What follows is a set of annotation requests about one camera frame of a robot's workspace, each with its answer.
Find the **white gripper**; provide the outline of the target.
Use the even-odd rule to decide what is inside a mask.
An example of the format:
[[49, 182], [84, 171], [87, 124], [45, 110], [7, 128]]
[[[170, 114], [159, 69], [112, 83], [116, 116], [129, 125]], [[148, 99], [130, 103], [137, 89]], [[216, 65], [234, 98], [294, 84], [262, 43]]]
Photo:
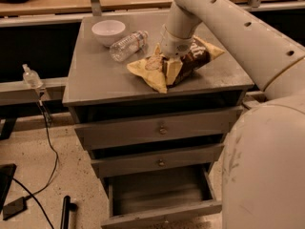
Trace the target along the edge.
[[167, 58], [170, 58], [167, 61], [166, 68], [166, 84], [168, 86], [174, 83], [183, 65], [180, 58], [172, 57], [182, 57], [186, 55], [190, 51], [192, 42], [192, 38], [181, 39], [171, 35], [166, 27], [162, 26], [160, 44], [157, 43], [155, 45], [153, 55], [159, 55], [162, 52]]

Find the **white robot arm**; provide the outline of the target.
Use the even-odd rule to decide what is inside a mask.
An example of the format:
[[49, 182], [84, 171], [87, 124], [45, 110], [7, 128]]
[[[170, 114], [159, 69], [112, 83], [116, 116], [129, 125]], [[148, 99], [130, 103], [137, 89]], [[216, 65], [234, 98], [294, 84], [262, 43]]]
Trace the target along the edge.
[[223, 155], [223, 229], [305, 229], [304, 49], [229, 0], [173, 0], [161, 51], [182, 56], [204, 23], [267, 100], [235, 123]]

